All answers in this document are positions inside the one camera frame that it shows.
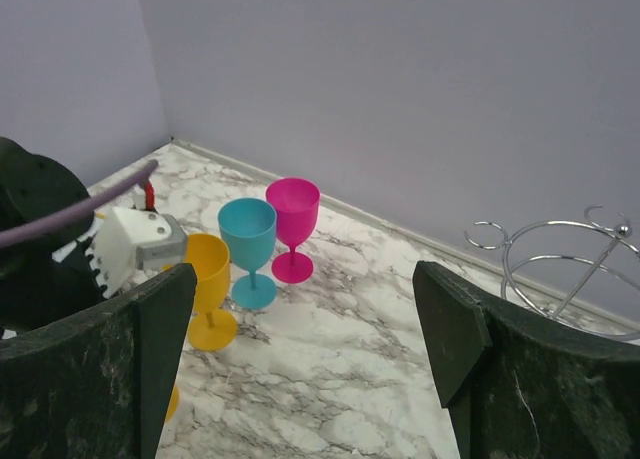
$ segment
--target glass stem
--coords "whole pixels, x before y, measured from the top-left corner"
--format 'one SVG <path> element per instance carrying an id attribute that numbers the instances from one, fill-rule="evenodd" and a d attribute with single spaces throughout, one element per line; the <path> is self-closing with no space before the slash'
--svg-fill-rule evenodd
<path id="1" fill-rule="evenodd" d="M 207 325 L 209 326 L 209 329 L 213 329 L 213 326 L 215 325 L 213 323 L 213 314 L 207 312 L 205 313 L 205 317 L 207 318 Z"/>

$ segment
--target blue wine glass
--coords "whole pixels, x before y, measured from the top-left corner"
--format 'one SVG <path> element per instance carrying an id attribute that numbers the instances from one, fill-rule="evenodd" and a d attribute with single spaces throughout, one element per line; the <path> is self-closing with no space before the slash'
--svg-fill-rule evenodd
<path id="1" fill-rule="evenodd" d="M 276 284 L 258 274 L 275 249 L 276 210 L 262 199 L 245 197 L 228 202 L 218 212 L 220 236 L 231 262 L 249 273 L 236 281 L 231 298 L 245 309 L 262 309 L 276 298 Z"/>

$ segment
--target chrome wire rack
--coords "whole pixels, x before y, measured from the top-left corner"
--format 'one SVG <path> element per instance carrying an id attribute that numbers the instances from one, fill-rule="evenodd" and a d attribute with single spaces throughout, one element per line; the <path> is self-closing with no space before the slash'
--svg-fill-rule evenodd
<path id="1" fill-rule="evenodd" d="M 604 227 L 591 219 L 591 216 L 590 216 L 591 211 L 593 211 L 594 209 L 599 209 L 601 207 L 602 206 L 600 205 L 593 205 L 593 206 L 587 207 L 584 210 L 584 218 L 586 221 L 584 223 L 574 222 L 574 221 L 537 222 L 535 224 L 530 224 L 526 227 L 523 227 L 512 236 L 509 236 L 509 234 L 507 234 L 507 231 L 502 226 L 494 222 L 487 222 L 487 221 L 475 222 L 474 223 L 475 226 L 490 226 L 502 233 L 503 240 L 500 243 L 495 245 L 488 246 L 488 245 L 480 244 L 474 241 L 473 239 L 471 239 L 467 231 L 464 231 L 464 237 L 473 246 L 478 247 L 480 249 L 484 249 L 486 251 L 502 249 L 502 268 L 504 270 L 504 277 L 502 279 L 502 284 L 500 286 L 500 295 L 502 296 L 503 299 L 507 300 L 507 286 L 508 286 L 520 299 L 522 299 L 522 301 L 524 301 L 525 307 L 532 309 L 538 314 L 541 314 L 549 319 L 558 321 L 562 324 L 565 324 L 567 326 L 570 326 L 576 329 L 583 330 L 585 332 L 589 332 L 591 334 L 596 334 L 602 337 L 606 337 L 608 339 L 614 339 L 614 340 L 623 341 L 623 342 L 634 341 L 634 340 L 640 339 L 640 332 L 607 334 L 607 333 L 603 333 L 595 330 L 590 330 L 589 328 L 578 324 L 576 321 L 570 318 L 567 318 L 565 316 L 562 316 L 562 312 L 566 309 L 566 307 L 569 305 L 571 300 L 580 292 L 580 290 L 584 287 L 584 285 L 591 278 L 591 276 L 593 276 L 593 274 L 598 270 L 606 272 L 614 276 L 616 279 L 619 279 L 627 283 L 629 286 L 633 287 L 636 291 L 640 293 L 640 285 L 638 285 L 635 281 L 631 280 L 629 277 L 622 274 L 621 272 L 616 271 L 615 269 L 612 269 L 604 265 L 605 260 L 609 257 L 611 252 L 618 246 L 626 247 L 631 252 L 633 252 L 638 259 L 640 259 L 640 250 L 636 246 L 634 246 L 633 244 L 630 244 L 627 241 L 629 237 L 631 237 L 631 234 L 633 231 L 631 229 L 631 222 L 624 214 L 622 213 L 618 214 L 622 218 L 622 222 L 616 225 L 615 227 Z M 551 227 L 551 226 L 567 226 L 567 227 L 574 227 L 574 228 L 581 228 L 581 229 L 595 231 L 595 232 L 598 232 L 599 234 L 607 236 L 610 239 L 610 241 L 607 247 L 600 253 L 600 255 L 595 260 L 585 259 L 577 256 L 561 255 L 561 254 L 544 254 L 539 256 L 532 256 L 511 265 L 511 263 L 509 262 L 509 253 L 511 251 L 511 247 L 513 246 L 513 244 L 520 237 L 522 237 L 524 234 L 528 232 L 533 231 L 534 229 L 540 229 L 543 227 Z M 589 266 L 589 269 L 584 274 L 582 279 L 580 279 L 576 283 L 576 285 L 571 289 L 571 291 L 564 297 L 562 302 L 553 310 L 547 307 L 542 307 L 537 305 L 534 301 L 532 301 L 529 298 L 529 296 L 527 296 L 527 294 L 525 294 L 525 292 L 522 290 L 522 288 L 516 283 L 515 279 L 513 278 L 513 274 L 515 274 L 516 271 L 518 271 L 521 267 L 527 264 L 531 264 L 533 262 L 549 261 L 549 260 L 574 261 L 574 262 L 586 264 Z"/>

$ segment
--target plastic wine glass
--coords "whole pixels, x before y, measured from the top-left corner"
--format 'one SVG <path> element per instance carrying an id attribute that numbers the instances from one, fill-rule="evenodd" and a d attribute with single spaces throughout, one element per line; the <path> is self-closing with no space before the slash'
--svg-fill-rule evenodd
<path id="1" fill-rule="evenodd" d="M 167 415 L 164 418 L 164 423 L 166 424 L 171 420 L 173 415 L 178 409 L 178 403 L 180 402 L 180 391 L 178 386 L 173 385 L 173 389 L 171 390 L 171 398 L 169 399 L 169 405 L 167 406 Z"/>
<path id="2" fill-rule="evenodd" d="M 193 301 L 197 315 L 189 323 L 187 338 L 201 351 L 228 346 L 238 332 L 233 315 L 220 309 L 231 285 L 229 257 L 229 248 L 219 237 L 191 234 L 187 238 L 185 262 L 193 266 L 198 280 Z"/>
<path id="3" fill-rule="evenodd" d="M 320 189 L 306 179 L 285 177 L 267 188 L 267 202 L 278 214 L 277 237 L 289 252 L 271 265 L 273 275 L 287 284 L 304 282 L 313 274 L 313 261 L 296 248 L 309 239 L 318 222 Z"/>
<path id="4" fill-rule="evenodd" d="M 249 272 L 233 285 L 231 297 L 245 309 L 262 309 L 276 298 L 276 284 L 258 274 L 276 245 L 276 211 L 262 199 L 245 197 L 228 202 L 218 212 L 220 235 L 229 246 L 231 260 Z"/>

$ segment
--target yellow wine glass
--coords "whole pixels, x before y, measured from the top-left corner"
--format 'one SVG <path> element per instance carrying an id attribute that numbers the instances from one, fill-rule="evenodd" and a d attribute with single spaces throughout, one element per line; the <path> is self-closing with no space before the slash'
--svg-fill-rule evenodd
<path id="1" fill-rule="evenodd" d="M 220 309 L 231 285 L 229 248 L 211 234 L 191 234 L 187 238 L 185 261 L 196 271 L 198 284 L 193 301 L 196 316 L 187 338 L 201 351 L 217 351 L 228 346 L 238 333 L 238 323 L 229 311 Z"/>
<path id="2" fill-rule="evenodd" d="M 173 390 L 171 391 L 171 398 L 169 399 L 169 407 L 167 407 L 167 415 L 164 418 L 164 423 L 166 424 L 171 420 L 173 415 L 178 409 L 178 403 L 180 402 L 180 391 L 178 387 L 174 384 Z"/>

